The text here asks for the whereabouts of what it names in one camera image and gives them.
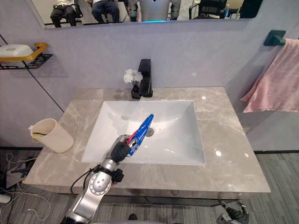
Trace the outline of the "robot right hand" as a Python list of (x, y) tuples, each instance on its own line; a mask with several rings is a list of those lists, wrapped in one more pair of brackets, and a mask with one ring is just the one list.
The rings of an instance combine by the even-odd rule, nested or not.
[(220, 205), (225, 209), (227, 214), (221, 214), (217, 220), (217, 224), (248, 224), (249, 213), (246, 211), (246, 206), (241, 202), (237, 201), (241, 210), (236, 210), (229, 207), (224, 201), (219, 200)]

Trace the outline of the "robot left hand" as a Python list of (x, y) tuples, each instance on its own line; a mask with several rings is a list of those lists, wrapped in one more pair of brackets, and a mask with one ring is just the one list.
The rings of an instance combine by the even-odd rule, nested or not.
[(115, 163), (120, 163), (123, 161), (131, 151), (131, 147), (127, 145), (127, 141), (130, 137), (130, 135), (120, 135), (114, 141), (109, 157)]

